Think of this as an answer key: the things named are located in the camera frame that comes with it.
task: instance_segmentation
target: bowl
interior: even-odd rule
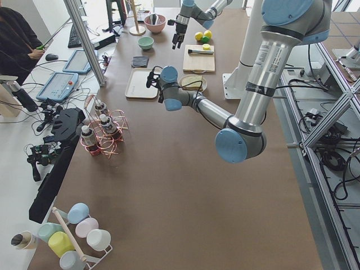
[[[139,40],[137,41],[137,44],[139,45],[140,48],[142,48],[143,50],[149,50],[152,48],[152,45],[154,43],[154,39],[151,37],[142,37],[139,38]]]
[[[144,24],[146,26],[146,28],[148,28],[148,30],[152,33],[159,33],[161,31],[163,31],[165,25],[167,24],[167,18],[163,15],[157,15],[159,18],[156,22],[156,24],[150,24],[150,15],[145,17],[144,19]]]

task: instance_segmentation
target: pink bowl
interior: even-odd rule
[[[158,14],[158,17],[159,17],[159,19],[157,21],[157,24],[155,24],[155,25],[150,24],[150,15],[144,19],[146,28],[148,28],[148,30],[152,33],[159,33],[161,31],[163,31],[165,24],[167,23],[167,18],[165,16]]]

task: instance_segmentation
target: person's hand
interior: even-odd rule
[[[29,53],[28,56],[30,57],[30,59],[39,60],[44,53],[45,51],[43,49],[33,49],[33,52]]]

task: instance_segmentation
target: wooden base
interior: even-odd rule
[[[146,32],[146,28],[144,26],[138,26],[139,31],[136,29],[136,26],[131,27],[129,32],[131,35],[144,35]]]

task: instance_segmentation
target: white desk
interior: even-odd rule
[[[58,55],[59,60],[67,60],[73,50],[78,48],[68,49],[69,33],[71,24],[67,24],[59,33],[54,37],[53,42],[47,48],[46,54],[54,53]],[[98,55],[105,52],[111,56],[114,52],[116,43],[110,44],[99,50]],[[46,62],[45,56],[40,59],[38,64]],[[54,71],[62,71],[65,62],[52,62],[43,65],[43,67],[52,69]],[[36,67],[31,75],[24,83],[37,82],[44,84],[52,74],[51,70],[42,67]],[[78,96],[79,99],[85,100],[87,94],[96,94],[99,90],[99,85],[96,78],[90,71],[87,76],[80,76],[79,82],[84,80],[82,84],[83,90],[73,92],[71,96],[79,95],[83,91],[84,96]],[[35,84],[26,84],[24,88],[30,92],[30,96],[35,98],[37,93],[41,90],[41,86]],[[84,101],[72,100],[68,107],[83,108]],[[31,112],[26,113],[34,115],[37,119],[43,114],[38,115]],[[2,155],[0,159],[1,189],[0,189],[0,204],[2,222],[0,225],[0,262],[1,269],[23,270],[27,269],[29,262],[34,254],[33,250],[16,250],[10,245],[11,239],[14,235],[22,231],[32,231],[36,234],[40,224],[29,220],[29,208],[33,203],[41,182],[34,182],[32,176],[32,167],[26,161],[27,155],[24,152],[24,146],[27,144],[41,145],[43,144],[42,138],[46,135],[51,135],[51,127],[46,129],[40,136],[36,136],[32,131],[32,124],[36,121],[30,117],[26,121],[16,124],[3,124],[4,122],[18,122],[27,117],[26,113],[20,112],[16,118],[4,118],[0,116],[0,140]],[[52,166],[38,165],[40,175],[43,177],[52,169]]]

